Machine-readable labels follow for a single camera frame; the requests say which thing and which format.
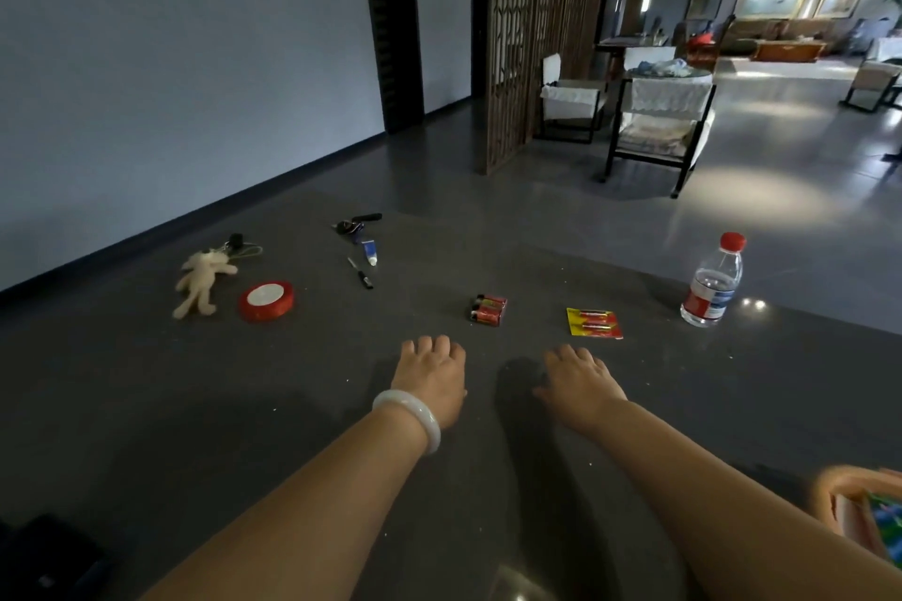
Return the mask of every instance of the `gray tiled floor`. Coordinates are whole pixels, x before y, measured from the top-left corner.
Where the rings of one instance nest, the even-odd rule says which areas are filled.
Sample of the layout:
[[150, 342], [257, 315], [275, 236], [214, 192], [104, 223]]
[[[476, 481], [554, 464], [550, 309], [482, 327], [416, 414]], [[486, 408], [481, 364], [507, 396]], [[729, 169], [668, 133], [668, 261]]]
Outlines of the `gray tiled floor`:
[[749, 239], [741, 292], [755, 300], [902, 333], [902, 111], [840, 108], [838, 80], [718, 74], [711, 141], [678, 200], [673, 170], [534, 141], [491, 177], [473, 174], [481, 107], [465, 104], [391, 137], [305, 185], [679, 280], [723, 231]]

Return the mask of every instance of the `bangle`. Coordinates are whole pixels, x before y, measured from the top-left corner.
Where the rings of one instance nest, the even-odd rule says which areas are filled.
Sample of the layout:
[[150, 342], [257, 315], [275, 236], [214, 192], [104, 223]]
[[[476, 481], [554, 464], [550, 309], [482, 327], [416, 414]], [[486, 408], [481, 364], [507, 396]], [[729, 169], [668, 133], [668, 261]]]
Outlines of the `bangle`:
[[403, 390], [386, 390], [379, 393], [373, 400], [373, 409], [377, 409], [385, 403], [395, 402], [400, 404], [414, 416], [423, 426], [426, 435], [429, 437], [429, 446], [426, 449], [427, 454], [434, 454], [438, 449], [438, 444], [442, 440], [442, 430], [438, 427], [438, 421], [429, 407], [417, 399], [413, 394], [404, 392]]

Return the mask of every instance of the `wooden room divider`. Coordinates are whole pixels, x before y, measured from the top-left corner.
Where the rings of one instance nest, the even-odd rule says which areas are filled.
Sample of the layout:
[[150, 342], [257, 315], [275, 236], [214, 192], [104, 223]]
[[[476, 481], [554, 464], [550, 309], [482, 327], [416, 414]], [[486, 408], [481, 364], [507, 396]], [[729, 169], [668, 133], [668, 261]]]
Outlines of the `wooden room divider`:
[[531, 140], [544, 57], [560, 53], [567, 78], [588, 74], [600, 1], [489, 0], [485, 174]]

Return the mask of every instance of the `red tape roll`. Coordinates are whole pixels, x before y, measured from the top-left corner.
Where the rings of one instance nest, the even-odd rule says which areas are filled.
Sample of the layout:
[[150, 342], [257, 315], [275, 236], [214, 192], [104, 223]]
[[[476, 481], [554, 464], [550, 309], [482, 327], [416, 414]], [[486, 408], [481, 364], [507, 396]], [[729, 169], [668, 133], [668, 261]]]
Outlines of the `red tape roll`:
[[244, 293], [238, 301], [238, 310], [246, 321], [272, 321], [293, 305], [294, 288], [291, 283], [273, 281], [255, 285]]

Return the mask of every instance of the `sofa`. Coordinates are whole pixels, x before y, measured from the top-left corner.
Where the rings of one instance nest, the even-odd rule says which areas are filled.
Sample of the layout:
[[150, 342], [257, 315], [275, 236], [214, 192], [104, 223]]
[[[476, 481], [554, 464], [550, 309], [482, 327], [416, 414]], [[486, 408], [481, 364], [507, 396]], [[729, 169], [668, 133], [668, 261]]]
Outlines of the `sofa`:
[[818, 36], [827, 44], [824, 55], [836, 52], [849, 33], [851, 19], [737, 19], [726, 30], [721, 55], [751, 55], [757, 40], [795, 40]]

